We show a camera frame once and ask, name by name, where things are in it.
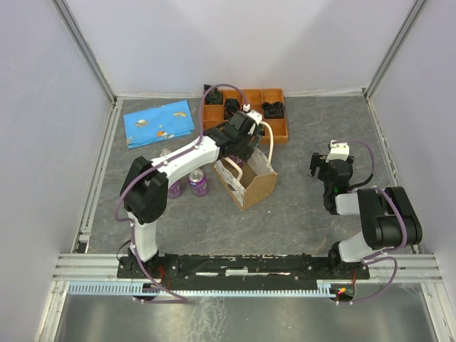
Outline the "red cola can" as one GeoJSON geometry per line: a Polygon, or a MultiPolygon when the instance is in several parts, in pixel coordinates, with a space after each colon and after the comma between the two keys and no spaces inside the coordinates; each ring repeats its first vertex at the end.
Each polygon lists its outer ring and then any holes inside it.
{"type": "Polygon", "coordinates": [[[159,157],[164,157],[166,155],[169,155],[170,153],[172,153],[170,149],[163,149],[160,151],[159,157]]]}

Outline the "purple can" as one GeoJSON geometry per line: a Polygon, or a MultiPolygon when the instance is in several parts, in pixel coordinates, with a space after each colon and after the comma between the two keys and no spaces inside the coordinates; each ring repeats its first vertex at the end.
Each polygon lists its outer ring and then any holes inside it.
{"type": "Polygon", "coordinates": [[[209,188],[204,171],[197,168],[189,173],[187,181],[193,195],[201,197],[207,194],[209,188]]]}
{"type": "Polygon", "coordinates": [[[172,183],[167,191],[169,199],[178,198],[182,194],[182,187],[179,181],[172,183]]]}
{"type": "Polygon", "coordinates": [[[244,161],[241,158],[234,155],[230,155],[229,158],[233,160],[239,167],[243,167],[244,161]]]}

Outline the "purple can back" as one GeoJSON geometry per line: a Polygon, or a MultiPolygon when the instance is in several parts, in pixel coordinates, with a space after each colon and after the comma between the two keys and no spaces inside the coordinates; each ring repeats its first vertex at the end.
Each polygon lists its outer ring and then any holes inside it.
{"type": "Polygon", "coordinates": [[[230,155],[229,158],[233,160],[239,167],[243,167],[244,161],[241,158],[234,155],[230,155]]]}

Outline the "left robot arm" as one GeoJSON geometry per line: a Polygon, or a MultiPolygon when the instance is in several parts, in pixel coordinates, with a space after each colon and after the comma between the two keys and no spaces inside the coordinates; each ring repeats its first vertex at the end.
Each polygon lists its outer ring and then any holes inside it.
{"type": "Polygon", "coordinates": [[[205,130],[188,145],[152,161],[136,158],[121,188],[116,209],[124,207],[132,227],[133,270],[143,278],[157,271],[156,224],[167,206],[170,185],[207,164],[231,156],[247,161],[261,140],[262,115],[237,111],[225,123],[205,130]]]}

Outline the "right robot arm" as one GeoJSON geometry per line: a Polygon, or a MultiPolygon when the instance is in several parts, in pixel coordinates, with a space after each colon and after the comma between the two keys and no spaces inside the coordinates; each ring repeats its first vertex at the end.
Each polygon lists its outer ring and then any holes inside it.
{"type": "Polygon", "coordinates": [[[333,157],[315,152],[310,176],[323,183],[323,205],[332,215],[358,216],[361,231],[336,242],[328,252],[328,273],[337,279],[353,270],[353,263],[417,245],[423,228],[403,187],[356,189],[350,184],[353,156],[333,157]]]}

